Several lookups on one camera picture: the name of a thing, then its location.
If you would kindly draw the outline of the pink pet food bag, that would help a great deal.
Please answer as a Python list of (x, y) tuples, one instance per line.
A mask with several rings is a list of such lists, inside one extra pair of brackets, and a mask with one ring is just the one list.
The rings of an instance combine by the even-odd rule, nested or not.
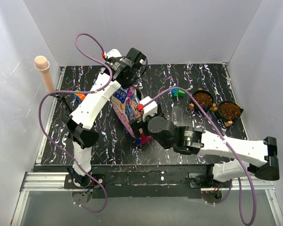
[(129, 88), (120, 87), (112, 96), (112, 107), (121, 123), (124, 125), (126, 131), (136, 141), (138, 145), (143, 145), (152, 140), (151, 136), (145, 136), (142, 129), (140, 129), (140, 138), (136, 138), (133, 129), (130, 126), (130, 121), (136, 120), (140, 117), (140, 113), (137, 110), (140, 100), (143, 99), (143, 94), (139, 88), (131, 86)]

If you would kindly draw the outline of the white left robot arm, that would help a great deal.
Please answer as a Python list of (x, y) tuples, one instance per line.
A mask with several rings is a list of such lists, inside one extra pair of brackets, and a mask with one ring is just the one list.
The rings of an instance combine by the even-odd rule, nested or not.
[(92, 128), (95, 119), (118, 89), (129, 88), (135, 83), (138, 70), (147, 63), (146, 56), (138, 50), (126, 56), (119, 52), (108, 56), (91, 92), (74, 111), (63, 117), (74, 147), (74, 164), (67, 171), (80, 188), (87, 188), (91, 183), (92, 146), (99, 138)]

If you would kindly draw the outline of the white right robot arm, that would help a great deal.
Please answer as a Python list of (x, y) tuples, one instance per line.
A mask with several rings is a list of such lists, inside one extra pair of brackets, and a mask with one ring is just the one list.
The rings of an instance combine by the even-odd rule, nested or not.
[(195, 186), (215, 187), (219, 183), (249, 174), (267, 181), (280, 178), (277, 142), (274, 137), (250, 141), (221, 137), (201, 128), (176, 126), (164, 116), (146, 116), (130, 121), (136, 137), (141, 133), (151, 136), (164, 149), (172, 148), (182, 155), (217, 155), (230, 162), (211, 163), (205, 173), (190, 180)]

